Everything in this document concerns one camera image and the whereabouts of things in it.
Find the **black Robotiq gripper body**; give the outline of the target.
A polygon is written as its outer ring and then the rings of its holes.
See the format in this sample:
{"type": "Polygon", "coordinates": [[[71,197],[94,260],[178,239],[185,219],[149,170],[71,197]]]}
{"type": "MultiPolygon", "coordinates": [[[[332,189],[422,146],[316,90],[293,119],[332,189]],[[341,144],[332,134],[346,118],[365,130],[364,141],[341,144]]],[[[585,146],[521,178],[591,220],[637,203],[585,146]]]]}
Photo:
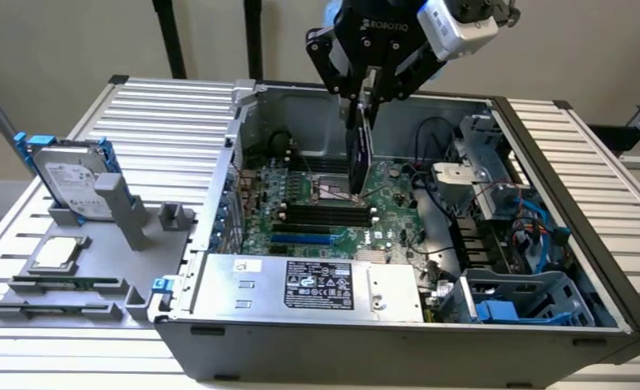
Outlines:
{"type": "Polygon", "coordinates": [[[342,1],[333,32],[352,69],[405,66],[425,42],[422,1],[342,1]]]}

